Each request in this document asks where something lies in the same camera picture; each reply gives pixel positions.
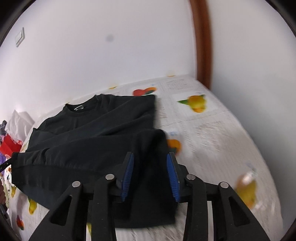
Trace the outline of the person's left hand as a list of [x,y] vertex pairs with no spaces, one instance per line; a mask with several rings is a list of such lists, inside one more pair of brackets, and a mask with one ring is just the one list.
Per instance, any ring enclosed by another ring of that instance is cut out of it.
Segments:
[[4,205],[6,203],[6,195],[4,192],[4,186],[0,181],[0,204]]

